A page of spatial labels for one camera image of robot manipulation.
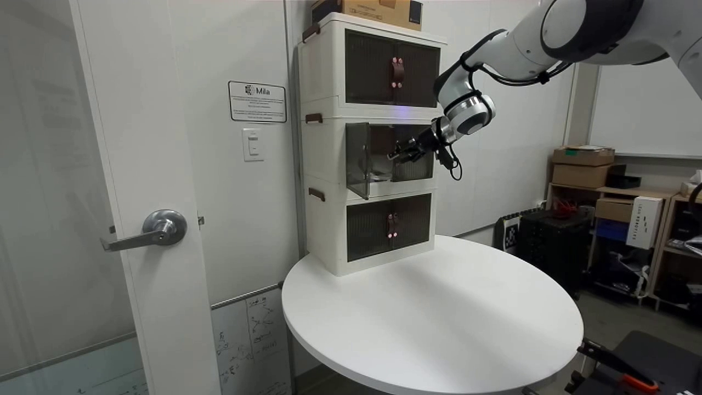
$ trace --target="door lever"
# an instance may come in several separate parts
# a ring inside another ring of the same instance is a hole
[[[173,245],[183,242],[183,238],[188,230],[188,225],[178,211],[161,209],[145,220],[141,230],[143,235],[117,240],[117,242],[101,240],[101,243],[110,253],[141,248],[141,245]]]

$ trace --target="black drawer front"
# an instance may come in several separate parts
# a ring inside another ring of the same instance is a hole
[[[346,103],[437,107],[438,49],[346,32]]]
[[[346,125],[346,187],[368,199],[370,183],[404,183],[433,179],[435,156],[417,162],[393,162],[388,158],[397,142],[423,134],[431,125]]]
[[[348,261],[427,242],[431,209],[433,195],[348,206]]]

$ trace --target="white round table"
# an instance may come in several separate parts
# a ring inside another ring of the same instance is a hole
[[[516,390],[564,369],[584,338],[550,276],[449,238],[346,276],[304,256],[285,279],[282,311],[313,357],[384,393]]]

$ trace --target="wall sign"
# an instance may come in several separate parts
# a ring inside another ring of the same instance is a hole
[[[251,121],[251,123],[285,123],[287,121],[282,86],[231,81],[229,103],[231,103],[232,121]]]

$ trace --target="white door frame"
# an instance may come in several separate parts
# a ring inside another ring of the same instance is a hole
[[[117,238],[175,209],[173,248],[121,253],[151,395],[219,395],[184,97],[167,0],[70,0]]]

